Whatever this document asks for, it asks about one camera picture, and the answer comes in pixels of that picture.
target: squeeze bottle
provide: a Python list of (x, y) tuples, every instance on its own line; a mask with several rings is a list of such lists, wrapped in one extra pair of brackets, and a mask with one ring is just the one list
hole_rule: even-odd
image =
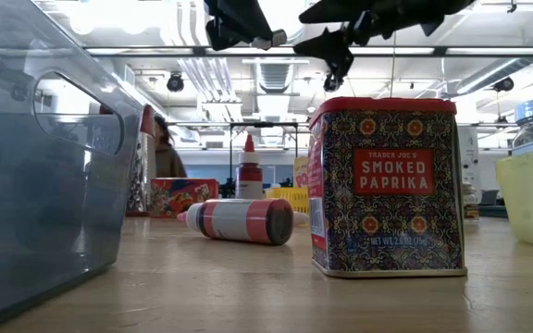
[(248, 134), (244, 151), (240, 153), (240, 166), (236, 170), (236, 199), (263, 198), (263, 170), (254, 151), (252, 135)]
[(195, 203), (178, 220), (216, 240), (285, 244), (293, 233), (293, 209), (284, 199), (218, 199)]

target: yellow basket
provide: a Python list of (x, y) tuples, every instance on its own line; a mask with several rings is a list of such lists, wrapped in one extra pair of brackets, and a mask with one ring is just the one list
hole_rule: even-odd
[(265, 190), (269, 199), (285, 199), (299, 213), (308, 213), (307, 189), (306, 188), (270, 188)]

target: person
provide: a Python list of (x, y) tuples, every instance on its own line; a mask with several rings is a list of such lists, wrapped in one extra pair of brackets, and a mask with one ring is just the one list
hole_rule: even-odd
[(180, 156), (170, 143), (172, 137), (166, 121), (155, 115), (155, 170), (158, 178), (186, 178), (186, 170)]

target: security camera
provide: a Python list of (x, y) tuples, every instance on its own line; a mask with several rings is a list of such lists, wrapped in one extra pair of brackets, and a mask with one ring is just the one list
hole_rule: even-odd
[(184, 81), (182, 80), (182, 73), (172, 72), (170, 78), (167, 80), (167, 89), (173, 93), (179, 93), (184, 89)]
[(514, 81), (510, 77), (500, 80), (499, 82), (495, 83), (492, 86), (492, 89), (496, 91), (497, 93), (509, 92), (513, 88), (514, 88)]

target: red box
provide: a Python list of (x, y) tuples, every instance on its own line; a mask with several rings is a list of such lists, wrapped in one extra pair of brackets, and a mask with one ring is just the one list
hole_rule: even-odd
[(219, 196), (215, 179), (152, 179), (152, 217), (176, 218), (192, 204)]

